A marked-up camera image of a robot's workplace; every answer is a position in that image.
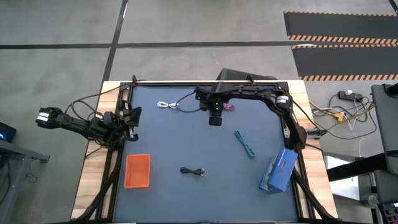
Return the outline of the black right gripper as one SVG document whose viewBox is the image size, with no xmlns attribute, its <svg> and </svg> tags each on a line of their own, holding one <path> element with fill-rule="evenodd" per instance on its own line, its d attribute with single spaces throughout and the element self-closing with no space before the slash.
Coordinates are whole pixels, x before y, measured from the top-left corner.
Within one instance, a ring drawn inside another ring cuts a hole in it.
<svg viewBox="0 0 398 224">
<path fill-rule="evenodd" d="M 199 106 L 202 111 L 209 111 L 209 125 L 222 125 L 222 112 L 224 108 L 224 96 L 213 90 L 196 87 L 195 99 L 199 101 Z"/>
</svg>

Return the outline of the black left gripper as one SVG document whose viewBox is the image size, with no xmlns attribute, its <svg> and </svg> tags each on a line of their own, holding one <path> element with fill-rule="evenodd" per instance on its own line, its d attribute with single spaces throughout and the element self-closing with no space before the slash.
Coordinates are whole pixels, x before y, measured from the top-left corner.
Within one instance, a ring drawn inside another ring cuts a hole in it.
<svg viewBox="0 0 398 224">
<path fill-rule="evenodd" d="M 133 108 L 126 100 L 121 100 L 117 104 L 117 110 L 112 115 L 114 128 L 112 130 L 112 141 L 137 141 L 139 136 L 134 128 L 138 127 L 142 108 Z"/>
</svg>

